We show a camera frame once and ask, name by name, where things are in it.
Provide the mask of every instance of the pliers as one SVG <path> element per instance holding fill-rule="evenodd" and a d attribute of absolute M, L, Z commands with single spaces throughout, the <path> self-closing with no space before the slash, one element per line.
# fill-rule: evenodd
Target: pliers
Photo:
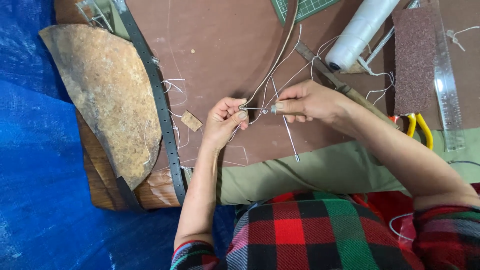
<path fill-rule="evenodd" d="M 413 138 L 413 134 L 415 133 L 415 128 L 417 127 L 417 123 L 419 124 L 420 128 L 422 129 L 423 133 L 425 134 L 425 138 L 427 140 L 427 148 L 433 150 L 433 136 L 430 128 L 428 128 L 427 123 L 423 119 L 422 115 L 418 113 L 410 113 L 407 115 L 408 119 L 410 120 L 410 124 L 408 125 L 407 135 Z M 400 116 L 389 116 L 394 123 L 400 118 Z"/>

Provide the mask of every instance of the metal clip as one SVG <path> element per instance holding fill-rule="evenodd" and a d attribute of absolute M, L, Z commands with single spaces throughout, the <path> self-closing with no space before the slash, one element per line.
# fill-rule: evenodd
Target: metal clip
<path fill-rule="evenodd" d="M 103 14 L 103 12 L 97 6 L 94 0 L 84 0 L 76 3 L 75 6 L 77 6 L 78 12 L 80 12 L 80 14 L 83 15 L 83 17 L 85 18 L 85 20 L 88 22 L 89 25 L 102 27 L 104 29 L 107 29 L 110 33 L 113 34 L 113 29 L 108 23 L 107 17 Z M 91 13 L 94 15 L 92 18 L 89 18 L 88 15 L 85 13 L 85 10 L 84 10 L 85 7 L 88 7 Z"/>

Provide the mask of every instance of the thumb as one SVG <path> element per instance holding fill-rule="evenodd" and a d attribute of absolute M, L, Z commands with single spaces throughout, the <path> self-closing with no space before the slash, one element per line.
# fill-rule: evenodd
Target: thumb
<path fill-rule="evenodd" d="M 230 116 L 227 120 L 225 120 L 225 126 L 229 127 L 230 129 L 234 129 L 238 126 L 241 122 L 248 119 L 247 112 L 244 110 L 240 110 Z"/>
<path fill-rule="evenodd" d="M 287 99 L 275 103 L 278 111 L 281 112 L 305 112 L 305 104 L 300 99 Z"/>

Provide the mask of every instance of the person's right hand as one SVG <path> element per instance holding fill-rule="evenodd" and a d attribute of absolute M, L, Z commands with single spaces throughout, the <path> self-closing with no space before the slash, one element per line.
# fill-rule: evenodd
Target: person's right hand
<path fill-rule="evenodd" d="M 356 103 L 312 80 L 285 89 L 275 103 L 277 111 L 286 113 L 289 123 L 317 118 L 329 125 L 344 117 L 347 114 L 346 108 L 352 104 Z M 306 116 L 292 116 L 288 112 L 300 112 Z"/>

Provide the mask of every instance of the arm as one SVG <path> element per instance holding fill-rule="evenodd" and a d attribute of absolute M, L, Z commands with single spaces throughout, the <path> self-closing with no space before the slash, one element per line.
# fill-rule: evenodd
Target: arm
<path fill-rule="evenodd" d="M 233 129 L 248 127 L 248 115 L 239 110 L 245 99 L 224 98 L 208 113 L 202 145 L 183 202 L 174 249 L 201 240 L 213 244 L 212 222 L 216 204 L 217 159 Z"/>
<path fill-rule="evenodd" d="M 413 195 L 415 209 L 438 204 L 480 206 L 475 190 L 433 151 L 342 94 L 306 81 L 286 89 L 278 101 L 283 112 L 307 115 L 288 116 L 289 122 L 318 118 L 360 141 Z"/>

